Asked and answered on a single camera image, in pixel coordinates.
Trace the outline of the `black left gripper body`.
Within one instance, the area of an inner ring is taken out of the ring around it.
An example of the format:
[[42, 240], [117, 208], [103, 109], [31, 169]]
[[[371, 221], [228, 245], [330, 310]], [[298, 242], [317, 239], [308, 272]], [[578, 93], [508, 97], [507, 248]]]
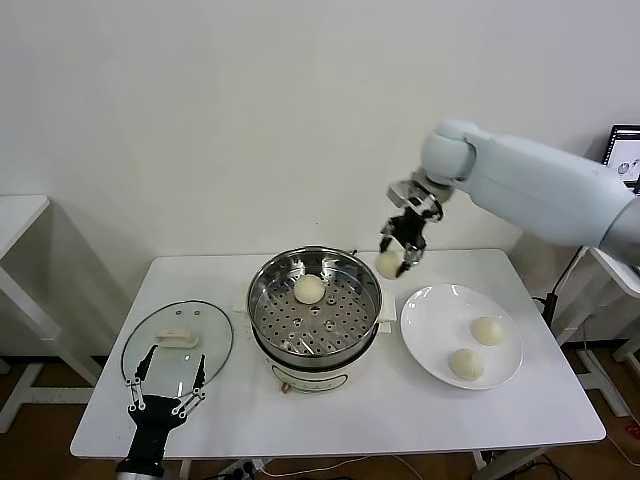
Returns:
[[158, 395], [144, 395], [144, 408], [136, 404], [129, 413], [136, 430], [127, 457], [143, 461], [161, 461], [169, 433], [184, 424], [180, 413], [173, 414], [180, 401]]

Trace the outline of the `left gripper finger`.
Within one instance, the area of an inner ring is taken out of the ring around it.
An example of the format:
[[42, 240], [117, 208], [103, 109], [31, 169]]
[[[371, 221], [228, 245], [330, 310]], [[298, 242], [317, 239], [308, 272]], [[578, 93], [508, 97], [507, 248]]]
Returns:
[[174, 416], [187, 417], [204, 400], [205, 393], [203, 392], [203, 387], [206, 377], [205, 362], [206, 355], [201, 354], [191, 394], [187, 400], [181, 402], [172, 410], [172, 414]]
[[154, 353], [157, 347], [152, 346], [147, 354], [140, 360], [134, 371], [133, 378], [127, 378], [125, 383], [129, 390], [130, 402], [128, 406], [129, 411], [144, 410], [146, 404], [142, 393], [142, 383], [147, 377]]

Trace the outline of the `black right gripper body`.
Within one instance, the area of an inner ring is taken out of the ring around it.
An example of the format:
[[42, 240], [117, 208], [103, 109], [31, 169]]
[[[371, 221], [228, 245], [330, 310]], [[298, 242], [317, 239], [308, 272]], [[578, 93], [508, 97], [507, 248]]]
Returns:
[[423, 236], [425, 220], [414, 211], [391, 217], [388, 222], [388, 235], [402, 248], [425, 248], [426, 240]]

